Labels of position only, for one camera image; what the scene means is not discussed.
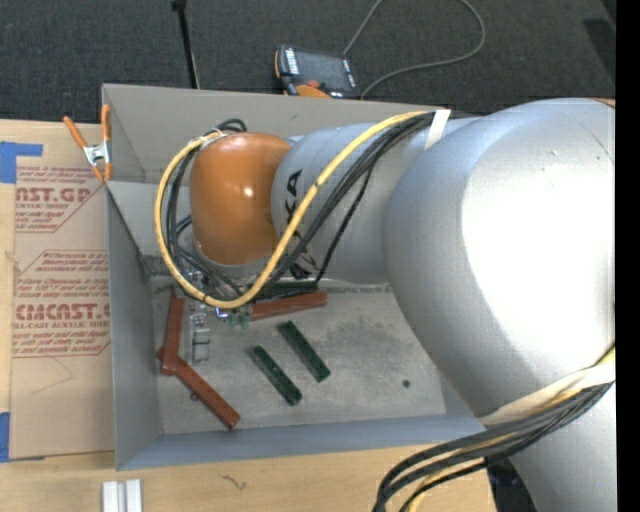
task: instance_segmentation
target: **blue tape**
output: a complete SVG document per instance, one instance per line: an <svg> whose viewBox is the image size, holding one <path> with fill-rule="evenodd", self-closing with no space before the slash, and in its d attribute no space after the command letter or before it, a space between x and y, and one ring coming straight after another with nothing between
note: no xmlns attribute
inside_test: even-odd
<svg viewBox="0 0 640 512"><path fill-rule="evenodd" d="M9 462L9 413L0 412L0 463Z"/></svg>
<svg viewBox="0 0 640 512"><path fill-rule="evenodd" d="M19 156L42 156L42 144L20 144L0 141L0 183L16 182Z"/></svg>

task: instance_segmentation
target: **metal box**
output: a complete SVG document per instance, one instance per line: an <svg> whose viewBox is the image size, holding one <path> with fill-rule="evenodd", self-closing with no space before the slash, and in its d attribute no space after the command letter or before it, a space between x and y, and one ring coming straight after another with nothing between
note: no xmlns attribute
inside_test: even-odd
<svg viewBox="0 0 640 512"><path fill-rule="evenodd" d="M163 272L152 208L180 148L232 117L250 131L289 137L426 107L126 85L105 85L103 100L113 129L106 215L119 469L424 444L482 429L386 286L328 282L321 309L247 329L214 322L209 360L195 368L240 413L231 431L177 378L161 375L155 357L173 280ZM313 344L329 378L316 382L282 338L277 326L287 320ZM297 405L287 404L252 361L258 344L302 392Z"/></svg>

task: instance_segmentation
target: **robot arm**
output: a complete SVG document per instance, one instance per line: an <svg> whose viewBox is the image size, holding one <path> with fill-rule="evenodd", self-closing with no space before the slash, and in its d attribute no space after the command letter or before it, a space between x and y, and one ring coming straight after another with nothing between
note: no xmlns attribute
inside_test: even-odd
<svg viewBox="0 0 640 512"><path fill-rule="evenodd" d="M297 141L213 134L190 177L192 263L218 288L184 278L178 240L156 230L180 284L217 307L242 307L290 269L390 283L482 417L592 366L614 343L615 112L534 102L450 121L425 151L432 117ZM588 415L512 457L540 512L616 508L615 432L614 384Z"/></svg>

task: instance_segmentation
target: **orange clamp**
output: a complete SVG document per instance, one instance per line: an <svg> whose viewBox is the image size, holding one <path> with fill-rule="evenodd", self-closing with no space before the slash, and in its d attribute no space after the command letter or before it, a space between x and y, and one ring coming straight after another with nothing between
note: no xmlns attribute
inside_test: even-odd
<svg viewBox="0 0 640 512"><path fill-rule="evenodd" d="M111 109L109 105L103 105L100 113L100 123L102 125L102 142L100 144L89 146L70 117L64 116L62 122L69 129L71 137L73 137L76 144L84 151L96 177L101 182L110 180L113 174L113 164L111 162ZM98 160L104 160L105 162L104 173L98 167Z"/></svg>

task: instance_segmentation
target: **green bar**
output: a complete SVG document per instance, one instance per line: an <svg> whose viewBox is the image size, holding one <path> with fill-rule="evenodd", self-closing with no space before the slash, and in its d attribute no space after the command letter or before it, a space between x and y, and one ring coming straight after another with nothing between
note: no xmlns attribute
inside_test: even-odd
<svg viewBox="0 0 640 512"><path fill-rule="evenodd" d="M273 387L278 390L289 405L296 405L302 399L302 393L291 382L289 377L282 371L282 368L271 358L262 346L257 345L253 348L254 361L258 368L262 370Z"/></svg>
<svg viewBox="0 0 640 512"><path fill-rule="evenodd" d="M300 357L311 374L315 377L317 382L322 382L331 375L331 370L327 368L322 359L320 359L320 356L292 321L280 324L278 329L289 342L296 354L298 354L298 357Z"/></svg>

